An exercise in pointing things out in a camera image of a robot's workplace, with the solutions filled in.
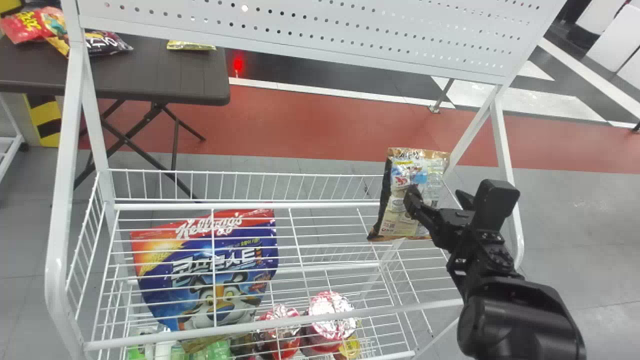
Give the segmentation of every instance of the black folding table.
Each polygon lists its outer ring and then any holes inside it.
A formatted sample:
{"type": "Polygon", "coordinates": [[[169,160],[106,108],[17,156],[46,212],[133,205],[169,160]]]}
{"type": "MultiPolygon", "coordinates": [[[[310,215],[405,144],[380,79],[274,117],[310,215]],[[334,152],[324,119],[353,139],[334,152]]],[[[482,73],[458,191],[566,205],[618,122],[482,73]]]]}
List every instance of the black folding table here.
{"type": "MultiPolygon", "coordinates": [[[[166,40],[130,35],[121,37],[134,47],[133,51],[91,58],[97,97],[116,100],[100,116],[102,126],[118,138],[108,149],[107,156],[127,145],[154,167],[167,170],[132,140],[156,116],[165,112],[175,124],[171,164],[171,169],[175,170],[179,127],[201,141],[205,138],[178,119],[168,104],[228,104],[230,90],[225,51],[222,48],[216,51],[169,51],[166,40]],[[151,105],[143,118],[123,134],[109,124],[107,118],[128,100],[148,101],[151,105]]],[[[66,75],[67,60],[48,43],[13,45],[7,37],[0,38],[0,92],[63,95],[66,75]]],[[[90,156],[74,186],[77,187],[94,170],[90,156]]],[[[190,194],[180,179],[171,173],[165,174],[190,194]]]]}

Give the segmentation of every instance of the red floor stripe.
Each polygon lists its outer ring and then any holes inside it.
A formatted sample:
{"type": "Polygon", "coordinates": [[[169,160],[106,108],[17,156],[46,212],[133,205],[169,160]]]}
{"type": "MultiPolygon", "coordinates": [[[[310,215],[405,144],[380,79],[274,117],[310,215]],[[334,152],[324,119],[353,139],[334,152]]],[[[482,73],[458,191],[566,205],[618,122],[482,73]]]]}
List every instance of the red floor stripe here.
{"type": "MultiPolygon", "coordinates": [[[[199,142],[181,130],[179,151],[220,154],[383,161],[387,147],[451,151],[474,113],[232,86],[224,107],[171,104],[183,121],[207,137],[199,142]]],[[[101,101],[105,108],[111,101],[101,101]]],[[[109,121],[123,132],[148,110],[130,101],[109,121]]],[[[640,174],[640,135],[599,125],[506,117],[514,167],[640,174]]],[[[162,114],[134,141],[149,152],[171,152],[173,124],[162,114]]],[[[108,145],[115,141],[106,135],[108,145]]],[[[80,146],[88,148],[88,139],[80,146]]],[[[490,121],[480,130],[461,165],[497,166],[490,121]]]]}

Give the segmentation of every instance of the black and yellow post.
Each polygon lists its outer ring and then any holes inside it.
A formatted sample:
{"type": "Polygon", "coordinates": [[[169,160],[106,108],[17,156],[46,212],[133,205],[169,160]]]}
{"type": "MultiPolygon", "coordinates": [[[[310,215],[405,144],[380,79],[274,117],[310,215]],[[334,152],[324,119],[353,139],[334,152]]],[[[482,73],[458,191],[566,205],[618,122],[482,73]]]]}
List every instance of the black and yellow post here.
{"type": "Polygon", "coordinates": [[[31,123],[44,147],[58,147],[61,114],[53,95],[25,95],[31,123]]]}

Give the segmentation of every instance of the kellogg's logo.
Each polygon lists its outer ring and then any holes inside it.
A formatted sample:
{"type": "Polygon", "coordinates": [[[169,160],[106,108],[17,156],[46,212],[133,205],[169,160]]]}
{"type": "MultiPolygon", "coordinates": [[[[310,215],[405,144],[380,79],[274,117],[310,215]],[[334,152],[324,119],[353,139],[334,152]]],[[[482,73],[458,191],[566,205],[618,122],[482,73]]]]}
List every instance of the kellogg's logo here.
{"type": "Polygon", "coordinates": [[[229,235],[236,227],[242,224],[242,215],[235,214],[232,218],[222,218],[215,220],[212,225],[212,218],[191,218],[184,224],[176,228],[176,239],[190,239],[190,236],[213,232],[214,235],[223,236],[229,235]]]}

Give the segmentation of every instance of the perforated metal panel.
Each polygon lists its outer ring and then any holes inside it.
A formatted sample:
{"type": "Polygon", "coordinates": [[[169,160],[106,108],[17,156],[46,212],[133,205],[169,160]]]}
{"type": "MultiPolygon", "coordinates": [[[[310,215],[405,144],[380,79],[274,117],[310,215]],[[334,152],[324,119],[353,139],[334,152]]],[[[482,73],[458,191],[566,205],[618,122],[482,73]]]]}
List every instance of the perforated metal panel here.
{"type": "Polygon", "coordinates": [[[501,83],[558,0],[79,0],[81,25],[501,83]]]}

